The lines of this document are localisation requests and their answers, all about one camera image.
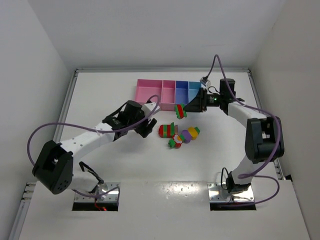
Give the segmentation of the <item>red green lego block cluster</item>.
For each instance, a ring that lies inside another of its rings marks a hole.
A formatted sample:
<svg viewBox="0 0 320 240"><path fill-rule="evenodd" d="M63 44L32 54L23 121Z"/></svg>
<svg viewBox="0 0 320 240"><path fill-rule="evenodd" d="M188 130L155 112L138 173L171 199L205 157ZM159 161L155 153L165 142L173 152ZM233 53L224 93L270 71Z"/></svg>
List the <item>red green lego block cluster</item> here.
<svg viewBox="0 0 320 240"><path fill-rule="evenodd" d="M158 128L158 135L161 138L170 139L177 134L178 134L178 126L174 122L170 124L162 124Z"/></svg>

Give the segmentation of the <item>red green striped lego stack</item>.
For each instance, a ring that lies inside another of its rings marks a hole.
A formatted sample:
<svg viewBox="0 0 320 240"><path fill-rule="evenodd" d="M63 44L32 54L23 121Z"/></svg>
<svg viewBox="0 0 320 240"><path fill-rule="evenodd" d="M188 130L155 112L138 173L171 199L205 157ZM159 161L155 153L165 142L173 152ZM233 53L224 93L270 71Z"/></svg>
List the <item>red green striped lego stack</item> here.
<svg viewBox="0 0 320 240"><path fill-rule="evenodd" d="M176 117L181 120L183 118L187 118L187 112L184 110L185 105L183 103L181 104L176 104L174 106L174 111L176 113Z"/></svg>

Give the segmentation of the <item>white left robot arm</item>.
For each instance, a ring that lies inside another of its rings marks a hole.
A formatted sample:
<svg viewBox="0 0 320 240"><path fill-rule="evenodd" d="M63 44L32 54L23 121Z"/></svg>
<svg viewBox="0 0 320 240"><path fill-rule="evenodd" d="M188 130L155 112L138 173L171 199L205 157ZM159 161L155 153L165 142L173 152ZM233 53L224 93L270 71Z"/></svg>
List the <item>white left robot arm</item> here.
<svg viewBox="0 0 320 240"><path fill-rule="evenodd" d="M102 190L104 180L83 162L83 157L131 130L146 138L157 123L153 115L159 110L158 103L150 100L143 105L128 100L95 127L85 127L82 134L46 142L33 163L32 174L54 195L71 189L85 197L102 197L107 194Z"/></svg>

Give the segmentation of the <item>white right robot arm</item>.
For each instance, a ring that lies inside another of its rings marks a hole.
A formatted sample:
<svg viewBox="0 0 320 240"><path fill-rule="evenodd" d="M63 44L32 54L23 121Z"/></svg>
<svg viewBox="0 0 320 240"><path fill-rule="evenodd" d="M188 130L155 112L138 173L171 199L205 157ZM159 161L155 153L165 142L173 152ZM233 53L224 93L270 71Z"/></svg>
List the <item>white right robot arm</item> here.
<svg viewBox="0 0 320 240"><path fill-rule="evenodd" d="M208 107L218 107L227 116L245 127L245 156L230 171L225 180L226 191L246 191L257 175L269 162L282 157L285 152L282 125L279 117L263 114L236 97L235 80L221 79L219 91L210 93L200 88L196 96L183 107L185 112L205 112Z"/></svg>

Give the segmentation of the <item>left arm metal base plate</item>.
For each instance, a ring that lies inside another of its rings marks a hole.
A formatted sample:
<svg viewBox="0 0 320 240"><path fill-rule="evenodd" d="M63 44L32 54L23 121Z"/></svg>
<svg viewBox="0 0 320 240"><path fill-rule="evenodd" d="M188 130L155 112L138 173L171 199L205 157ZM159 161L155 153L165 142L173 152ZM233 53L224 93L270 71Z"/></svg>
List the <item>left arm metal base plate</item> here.
<svg viewBox="0 0 320 240"><path fill-rule="evenodd" d="M98 185L93 193L85 192L83 194L75 193L75 203L93 203L95 197L98 203L116 203L119 200L119 190L121 184L119 182L104 182Z"/></svg>

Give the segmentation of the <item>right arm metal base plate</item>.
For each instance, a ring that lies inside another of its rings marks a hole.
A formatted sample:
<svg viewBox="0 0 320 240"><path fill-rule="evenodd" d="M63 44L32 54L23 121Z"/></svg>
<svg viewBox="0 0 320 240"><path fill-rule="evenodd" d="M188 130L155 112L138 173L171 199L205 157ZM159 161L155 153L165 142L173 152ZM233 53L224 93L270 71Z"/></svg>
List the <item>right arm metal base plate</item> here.
<svg viewBox="0 0 320 240"><path fill-rule="evenodd" d="M253 189L251 186L247 190L241 192L228 193L223 187L226 186L225 182L208 182L208 196L209 202L212 204L227 204L227 203L253 203L255 201Z"/></svg>

